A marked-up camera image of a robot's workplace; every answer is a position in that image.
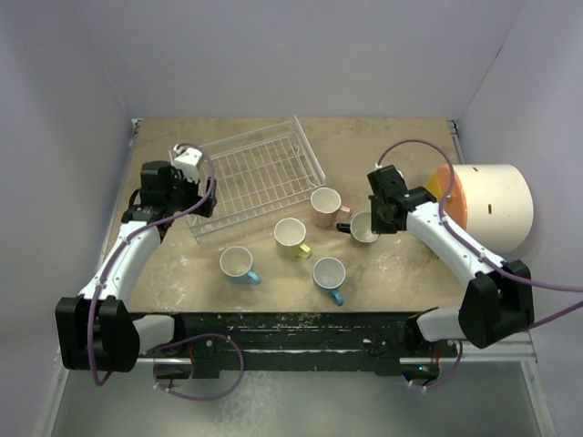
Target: orange lid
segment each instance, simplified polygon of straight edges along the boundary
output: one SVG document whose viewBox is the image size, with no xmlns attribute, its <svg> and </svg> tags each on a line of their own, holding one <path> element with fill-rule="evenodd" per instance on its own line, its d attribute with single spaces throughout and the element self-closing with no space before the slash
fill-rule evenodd
<svg viewBox="0 0 583 437">
<path fill-rule="evenodd" d="M 449 166 L 442 165 L 438 168 L 434 175 L 437 178 L 437 184 L 439 185 L 439 198 L 437 201 L 441 200 L 447 186 L 449 185 Z M 465 194 L 462 187 L 462 183 L 459 177 L 455 175 L 454 189 L 452 190 L 452 196 L 445 202 L 445 212 L 451 217 L 455 223 L 457 223 L 461 228 L 466 229 L 467 227 L 467 205 L 465 203 Z"/>
</svg>

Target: blue handle mug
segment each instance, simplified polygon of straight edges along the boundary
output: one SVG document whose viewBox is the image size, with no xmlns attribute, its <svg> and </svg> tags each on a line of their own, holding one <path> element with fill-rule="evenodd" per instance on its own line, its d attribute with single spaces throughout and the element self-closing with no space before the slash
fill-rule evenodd
<svg viewBox="0 0 583 437">
<path fill-rule="evenodd" d="M 235 284 L 261 284 L 261 278 L 253 268 L 251 252 L 241 246 L 233 246 L 220 255 L 220 269 Z"/>
<path fill-rule="evenodd" d="M 346 269 L 336 258 L 322 258 L 313 266 L 313 282 L 341 307 L 344 304 L 340 287 L 346 279 Z"/>
<path fill-rule="evenodd" d="M 379 239 L 378 234 L 373 234 L 371 213 L 368 211 L 356 214 L 350 223 L 337 223 L 336 230 L 350 234 L 359 243 L 370 244 Z"/>
</svg>

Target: pink mug handle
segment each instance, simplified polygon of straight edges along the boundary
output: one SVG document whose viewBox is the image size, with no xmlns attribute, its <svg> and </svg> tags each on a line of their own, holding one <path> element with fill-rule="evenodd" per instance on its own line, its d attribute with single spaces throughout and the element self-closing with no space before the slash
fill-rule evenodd
<svg viewBox="0 0 583 437">
<path fill-rule="evenodd" d="M 337 222 L 350 222 L 352 212 L 348 207 L 340 207 L 338 212 L 336 212 L 336 221 Z"/>
</svg>

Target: black metal base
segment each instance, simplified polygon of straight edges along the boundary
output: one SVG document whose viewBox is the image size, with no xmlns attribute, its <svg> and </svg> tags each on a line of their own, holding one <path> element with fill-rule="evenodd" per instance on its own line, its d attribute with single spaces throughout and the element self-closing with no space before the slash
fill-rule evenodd
<svg viewBox="0 0 583 437">
<path fill-rule="evenodd" d="M 403 373 L 402 358 L 430 359 L 434 343 L 408 335 L 414 313 L 181 313 L 175 316 L 174 340 L 215 332 L 228 335 L 241 348 L 246 371 L 371 371 L 380 376 Z M 454 347 L 439 342 L 442 357 L 454 357 Z M 218 378 L 236 371 L 239 360 L 226 341 L 193 344 L 195 365 L 160 377 Z M 189 358 L 186 347 L 147 357 Z"/>
</svg>

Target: dish rack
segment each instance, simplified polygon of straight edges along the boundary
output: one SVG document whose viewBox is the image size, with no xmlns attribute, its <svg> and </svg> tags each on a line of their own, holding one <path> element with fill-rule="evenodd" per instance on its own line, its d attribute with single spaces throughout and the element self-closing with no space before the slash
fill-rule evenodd
<svg viewBox="0 0 583 437">
<path fill-rule="evenodd" d="M 297 117 L 203 146 L 215 167 L 211 218 L 187 216 L 195 239 L 308 200 L 325 176 Z M 201 170 L 201 180 L 209 175 Z"/>
</svg>

